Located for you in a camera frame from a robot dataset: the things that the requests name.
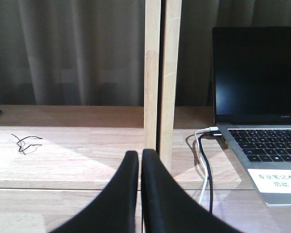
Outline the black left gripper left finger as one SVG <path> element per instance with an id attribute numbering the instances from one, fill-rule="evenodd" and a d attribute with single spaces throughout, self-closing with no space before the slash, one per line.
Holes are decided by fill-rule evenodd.
<path id="1" fill-rule="evenodd" d="M 134 233 L 139 160 L 126 152 L 118 170 L 101 193 L 53 233 Z"/>

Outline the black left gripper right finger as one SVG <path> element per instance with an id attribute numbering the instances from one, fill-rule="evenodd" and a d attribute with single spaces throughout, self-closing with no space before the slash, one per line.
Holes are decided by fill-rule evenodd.
<path id="1" fill-rule="evenodd" d="M 173 179 L 153 149 L 144 149 L 142 212 L 147 233 L 236 233 L 206 211 Z"/>

